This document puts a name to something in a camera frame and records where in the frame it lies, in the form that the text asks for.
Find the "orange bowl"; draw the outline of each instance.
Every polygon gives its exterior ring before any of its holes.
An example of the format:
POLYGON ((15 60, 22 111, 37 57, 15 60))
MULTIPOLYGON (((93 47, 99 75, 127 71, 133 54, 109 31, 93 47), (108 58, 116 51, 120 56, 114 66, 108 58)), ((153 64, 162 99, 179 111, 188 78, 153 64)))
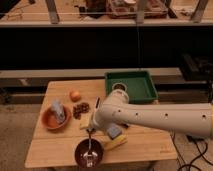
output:
POLYGON ((57 130, 59 128, 64 127, 68 121, 70 120, 72 114, 68 107, 63 106, 65 121, 61 124, 58 124, 54 112, 51 110, 51 107, 48 107, 43 113, 41 122, 43 126, 49 130, 57 130))

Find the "wooden table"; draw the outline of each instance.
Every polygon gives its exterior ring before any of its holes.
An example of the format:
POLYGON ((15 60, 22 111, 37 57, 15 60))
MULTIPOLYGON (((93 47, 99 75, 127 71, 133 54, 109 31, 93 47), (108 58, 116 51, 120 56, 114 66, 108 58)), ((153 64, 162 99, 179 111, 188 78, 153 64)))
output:
MULTIPOLYGON (((79 120, 72 118, 68 125, 57 133, 46 130, 41 124, 41 113, 58 99, 72 111, 73 102, 69 99, 71 90, 79 90, 82 100, 95 107, 97 97, 105 98, 104 80, 57 81, 50 82, 41 107, 33 139, 28 151, 26 168, 75 166, 75 148, 80 141, 88 138, 85 130, 79 129, 79 120)), ((177 154, 168 132, 131 125, 123 130, 127 143, 105 151, 102 164, 158 161, 176 159, 177 154)), ((93 138, 101 143, 110 141, 97 131, 93 138)))

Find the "box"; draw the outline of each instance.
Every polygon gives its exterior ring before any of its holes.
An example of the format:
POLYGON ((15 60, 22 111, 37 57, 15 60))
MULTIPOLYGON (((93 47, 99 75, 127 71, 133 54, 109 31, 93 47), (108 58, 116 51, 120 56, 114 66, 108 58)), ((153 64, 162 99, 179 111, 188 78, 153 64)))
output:
POLYGON ((110 94, 116 83, 123 84, 130 104, 151 103, 158 99, 157 91, 148 71, 105 73, 106 94, 110 94))

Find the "floor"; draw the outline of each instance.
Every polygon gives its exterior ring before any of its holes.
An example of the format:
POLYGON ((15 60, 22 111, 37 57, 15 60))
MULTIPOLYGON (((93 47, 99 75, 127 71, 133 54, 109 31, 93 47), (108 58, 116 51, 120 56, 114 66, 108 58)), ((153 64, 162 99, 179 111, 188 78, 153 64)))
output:
MULTIPOLYGON (((44 168, 26 169, 25 158, 33 136, 33 130, 38 118, 41 103, 35 104, 1 104, 0 105, 0 171, 45 171, 44 168)), ((205 154, 208 160, 213 162, 213 142, 206 140, 209 150, 205 154)), ((196 146, 189 142, 185 135, 176 134, 175 144, 186 163, 189 163, 198 155, 196 146)), ((203 171, 213 170, 213 166, 203 159, 195 163, 203 171)), ((125 165, 101 166, 98 170, 105 171, 142 171, 144 163, 132 163, 125 165)), ((176 160, 160 161, 155 165, 155 171, 176 171, 179 165, 176 160)), ((77 167, 57 168, 59 171, 81 170, 77 167)))

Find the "table leg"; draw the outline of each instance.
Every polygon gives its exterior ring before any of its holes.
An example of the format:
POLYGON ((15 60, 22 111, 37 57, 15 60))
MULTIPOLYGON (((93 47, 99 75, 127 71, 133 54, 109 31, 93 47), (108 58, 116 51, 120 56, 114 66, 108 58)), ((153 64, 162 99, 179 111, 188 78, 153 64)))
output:
POLYGON ((157 161, 150 161, 150 164, 147 168, 147 171, 153 171, 155 165, 156 165, 157 161))

